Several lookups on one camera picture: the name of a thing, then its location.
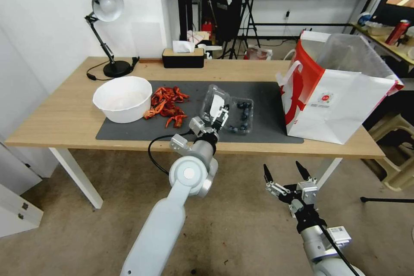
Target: bag handle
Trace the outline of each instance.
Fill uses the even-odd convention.
[[[290,55],[290,54],[292,54],[294,51],[296,51],[296,49],[291,49],[286,55],[285,55],[285,57],[283,58],[283,60],[286,60],[286,58],[288,58],[288,56]]]
[[[293,74],[296,68],[299,68],[299,71],[302,71],[303,65],[299,60],[296,60],[289,68],[285,76],[282,76],[279,72],[276,73],[276,81],[279,86],[283,86],[289,80],[290,76]]]

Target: lamp shade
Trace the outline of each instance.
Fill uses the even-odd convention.
[[[124,10],[124,0],[92,0],[94,15],[103,22],[117,19]]]

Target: lamp arm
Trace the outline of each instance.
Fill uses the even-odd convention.
[[[109,62],[110,62],[111,64],[114,64],[114,63],[115,63],[115,61],[113,60],[113,54],[112,54],[111,49],[109,48],[109,46],[107,46],[107,44],[106,44],[106,43],[104,43],[104,42],[102,41],[102,39],[100,38],[100,36],[99,36],[98,32],[96,31],[96,29],[95,29],[95,27],[94,27],[94,23],[95,23],[98,19],[97,19],[96,17],[92,16],[92,15],[93,15],[93,13],[91,13],[91,14],[89,14],[89,15],[86,15],[86,16],[85,16],[85,19],[86,19],[86,21],[88,22],[89,26],[92,28],[92,31],[94,32],[94,34],[95,34],[96,38],[98,39],[98,41],[99,41],[99,43],[100,43],[100,46],[102,47],[103,51],[104,51],[104,52],[105,52],[105,54],[108,56],[108,58],[109,58]]]

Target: red and white bag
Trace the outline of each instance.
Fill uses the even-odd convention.
[[[288,72],[277,81],[289,136],[344,144],[403,84],[364,38],[330,36],[302,32]]]

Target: tissue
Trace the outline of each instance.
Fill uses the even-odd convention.
[[[172,50],[174,53],[193,53],[195,44],[188,41],[173,41]]]

